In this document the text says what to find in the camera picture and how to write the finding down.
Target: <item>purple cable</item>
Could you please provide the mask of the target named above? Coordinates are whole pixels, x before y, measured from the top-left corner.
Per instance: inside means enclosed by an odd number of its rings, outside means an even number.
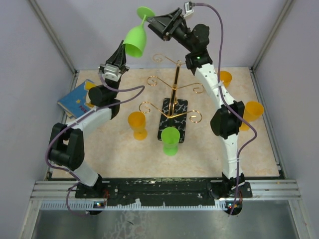
[[[219,56],[218,56],[218,73],[217,73],[217,77],[218,77],[218,82],[220,82],[220,64],[221,64],[221,50],[222,50],[222,47],[223,47],[223,40],[224,40],[224,25],[223,25],[223,21],[221,19],[221,16],[219,14],[219,12],[214,8],[212,7],[211,5],[209,4],[206,4],[206,3],[193,3],[193,6],[207,6],[209,7],[210,9],[212,9],[218,16],[218,19],[219,19],[219,22],[220,22],[220,27],[221,27],[221,39],[220,39],[220,47],[219,47]],[[221,96],[221,99],[224,103],[224,105],[229,109],[229,111],[231,111],[239,120],[241,120],[243,123],[245,123],[246,125],[248,125],[249,128],[252,129],[252,131],[254,132],[254,136],[248,140],[246,143],[244,143],[241,148],[238,150],[237,152],[237,175],[236,175],[236,189],[235,189],[235,197],[234,197],[234,205],[236,204],[236,200],[237,200],[237,195],[238,195],[238,184],[239,184],[239,156],[240,156],[240,153],[241,151],[244,149],[244,147],[246,147],[250,142],[254,141],[256,138],[257,138],[257,131],[255,130],[254,127],[251,126],[251,124],[249,124],[247,121],[245,121],[242,117],[240,117],[239,114],[237,114],[225,101],[225,98],[224,98],[224,95],[223,95],[223,92],[222,92],[222,88],[221,86],[218,87],[219,88],[219,93],[220,93],[220,96]],[[233,214],[233,211],[234,211],[234,207],[231,208],[231,211],[230,211],[230,215]]]
[[[112,106],[116,106],[116,105],[120,105],[120,104],[123,104],[123,103],[126,103],[126,102],[129,102],[129,101],[132,101],[134,100],[137,96],[139,96],[143,90],[145,89],[145,86],[141,85],[141,86],[136,86],[136,87],[133,87],[133,88],[130,88],[130,89],[125,89],[125,90],[117,90],[117,89],[114,89],[112,87],[109,87],[105,81],[103,80],[103,78],[100,76],[100,79],[103,83],[103,85],[108,88],[109,90],[111,91],[115,91],[115,92],[128,92],[128,91],[134,91],[134,90],[137,90],[137,89],[141,89],[135,96],[129,98],[128,100],[125,100],[125,101],[122,101],[122,102],[116,102],[116,103],[113,103],[113,104],[110,104],[108,106],[103,106],[103,107],[99,107],[96,109],[96,111],[99,111],[99,110],[102,110],[102,109],[105,109],[105,108],[109,108],[109,107],[112,107]],[[77,123],[80,123],[81,121],[83,121],[84,119],[86,119],[88,116],[90,116],[91,114],[93,114],[95,111],[90,111],[90,112],[87,112],[82,118],[80,118]],[[63,170],[65,172],[68,172],[69,174],[71,174],[77,181],[80,181],[80,179],[73,173],[71,172],[70,170],[66,169],[66,168],[62,168],[62,167],[57,167],[57,166],[54,166],[52,165],[50,162],[49,162],[49,153],[50,153],[50,150],[51,150],[51,147],[53,146],[53,144],[55,143],[55,141],[57,141],[57,139],[63,135],[68,129],[72,128],[73,126],[75,126],[77,124],[76,122],[67,126],[66,128],[64,128],[63,130],[61,130],[60,133],[58,133],[54,138],[53,140],[49,143],[49,146],[48,148],[46,149],[45,151],[45,163],[50,167],[50,168],[54,168],[54,169],[59,169],[59,170]],[[71,188],[69,188],[68,190],[68,193],[67,193],[67,196],[66,196],[66,207],[67,209],[73,214],[73,215],[76,215],[76,216],[79,216],[79,217],[82,217],[82,216],[86,216],[86,215],[81,215],[81,214],[77,214],[77,213],[74,213],[69,205],[68,205],[68,199],[69,199],[69,196],[70,196],[70,193],[72,191],[73,188],[75,188],[76,186],[78,186],[80,184],[80,182],[74,184]]]

